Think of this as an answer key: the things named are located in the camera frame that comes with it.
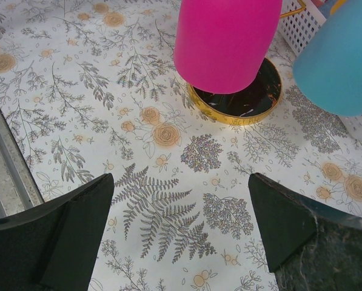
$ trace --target tablecloth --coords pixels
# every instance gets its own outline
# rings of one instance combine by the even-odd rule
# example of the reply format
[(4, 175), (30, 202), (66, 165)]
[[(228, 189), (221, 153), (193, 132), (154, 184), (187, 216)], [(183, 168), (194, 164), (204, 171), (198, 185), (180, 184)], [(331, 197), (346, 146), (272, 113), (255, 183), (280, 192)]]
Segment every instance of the tablecloth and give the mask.
[(115, 177), (91, 291), (277, 291), (249, 175), (362, 216), (362, 141), (301, 94), (280, 35), (265, 120), (196, 109), (172, 61), (180, 4), (0, 0), (1, 110), (46, 201)]

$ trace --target gold rim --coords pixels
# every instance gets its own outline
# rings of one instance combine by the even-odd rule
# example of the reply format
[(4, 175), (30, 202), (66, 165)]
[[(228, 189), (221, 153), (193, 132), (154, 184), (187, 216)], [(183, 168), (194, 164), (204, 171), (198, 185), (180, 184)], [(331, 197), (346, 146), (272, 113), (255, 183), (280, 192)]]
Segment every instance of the gold rim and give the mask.
[(280, 84), (281, 84), (280, 94), (279, 94), (279, 97), (278, 97), (276, 103), (269, 110), (267, 110), (259, 115), (250, 116), (250, 117), (238, 117), (238, 116), (221, 113), (220, 111), (217, 111), (216, 109), (211, 108), (211, 106), (206, 104), (205, 101), (203, 101), (201, 99), (201, 97), (199, 97), (197, 92), (194, 90), (193, 86), (191, 86), (188, 83), (187, 87), (189, 89), (190, 98), (192, 99), (192, 101), (194, 102), (194, 104), (196, 105), (196, 107), (198, 109), (200, 109), (204, 114), (206, 114), (210, 118), (214, 119), (215, 121), (225, 123), (225, 124), (230, 124), (230, 125), (250, 125), (250, 124), (257, 123), (270, 115), (270, 113), (277, 107), (278, 103), (280, 103), (282, 94), (283, 94), (283, 83), (282, 83), (282, 78), (279, 74), (279, 71), (277, 70), (277, 67), (273, 64), (272, 61), (270, 61), (269, 59), (267, 59), (267, 60), (273, 65), (273, 67), (275, 68), (275, 71), (277, 71), (277, 74), (279, 76), (279, 80), (280, 80)]

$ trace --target yellow handle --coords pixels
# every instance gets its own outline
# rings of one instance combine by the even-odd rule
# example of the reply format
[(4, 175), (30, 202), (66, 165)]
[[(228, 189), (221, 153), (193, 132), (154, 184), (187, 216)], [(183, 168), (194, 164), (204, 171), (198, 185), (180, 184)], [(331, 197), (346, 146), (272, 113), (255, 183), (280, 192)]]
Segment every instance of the yellow handle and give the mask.
[(333, 15), (345, 2), (346, 0), (338, 0), (336, 4), (333, 5), (330, 15)]
[(303, 0), (298, 0), (298, 3), (300, 4), (301, 8), (289, 11), (287, 13), (283, 13), (280, 16), (280, 18), (282, 19), (282, 18), (286, 18), (286, 17), (292, 16), (292, 15), (301, 13), (302, 11), (304, 11), (306, 9), (306, 4), (305, 4), (305, 2), (303, 2)]

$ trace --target pink bucket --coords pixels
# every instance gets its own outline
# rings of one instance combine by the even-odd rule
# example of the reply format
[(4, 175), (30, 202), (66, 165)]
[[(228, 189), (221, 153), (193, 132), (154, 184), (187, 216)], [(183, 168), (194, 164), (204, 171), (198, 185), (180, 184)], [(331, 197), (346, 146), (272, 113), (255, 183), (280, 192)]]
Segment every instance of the pink bucket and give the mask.
[(278, 26), (282, 0), (183, 0), (174, 62), (194, 87), (231, 94), (253, 82)]

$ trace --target white perforated basket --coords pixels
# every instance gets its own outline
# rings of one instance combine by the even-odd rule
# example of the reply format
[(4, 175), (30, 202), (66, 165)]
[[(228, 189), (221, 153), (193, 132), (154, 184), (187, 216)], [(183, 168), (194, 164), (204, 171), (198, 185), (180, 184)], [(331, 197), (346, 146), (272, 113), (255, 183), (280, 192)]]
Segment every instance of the white perforated basket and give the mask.
[[(326, 18), (316, 8), (311, 0), (303, 0), (306, 4), (305, 11), (281, 19), (278, 31), (298, 56), (320, 27)], [(301, 6), (297, 0), (283, 0), (282, 13), (299, 9)], [(339, 116), (350, 135), (362, 140), (362, 115), (356, 117)]]

